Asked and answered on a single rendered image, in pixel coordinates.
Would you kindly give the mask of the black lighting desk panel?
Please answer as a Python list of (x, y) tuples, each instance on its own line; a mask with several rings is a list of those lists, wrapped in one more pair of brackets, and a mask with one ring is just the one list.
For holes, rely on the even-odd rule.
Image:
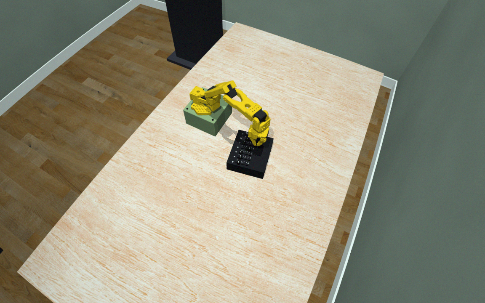
[(227, 160), (227, 170), (263, 179), (273, 140), (267, 137), (266, 142), (257, 146), (260, 139), (256, 139), (254, 146), (248, 132), (239, 129)]

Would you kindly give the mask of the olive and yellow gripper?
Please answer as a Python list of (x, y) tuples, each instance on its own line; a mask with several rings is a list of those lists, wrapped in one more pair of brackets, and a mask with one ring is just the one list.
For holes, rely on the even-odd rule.
[(267, 140), (269, 128), (265, 129), (263, 132), (257, 132), (257, 130), (252, 128), (252, 126), (253, 125), (250, 125), (250, 129), (248, 130), (248, 137), (250, 137), (250, 140), (254, 146), (256, 146), (256, 139), (260, 139), (260, 141), (257, 143), (257, 146), (260, 146)]

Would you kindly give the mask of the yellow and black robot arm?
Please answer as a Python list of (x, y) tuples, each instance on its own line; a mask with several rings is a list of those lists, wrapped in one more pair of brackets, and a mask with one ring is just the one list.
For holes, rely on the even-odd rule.
[[(241, 90), (236, 89), (236, 86), (234, 80), (232, 80), (214, 85), (206, 92), (202, 88), (196, 87), (191, 92), (191, 98), (194, 100), (191, 109), (197, 115), (211, 115), (211, 111), (213, 112), (221, 106), (221, 94), (224, 94), (224, 101), (253, 122), (252, 128), (257, 132), (263, 132), (271, 123), (268, 112), (263, 111), (260, 105), (251, 101)], [(241, 102), (232, 99), (236, 95), (241, 99)]]

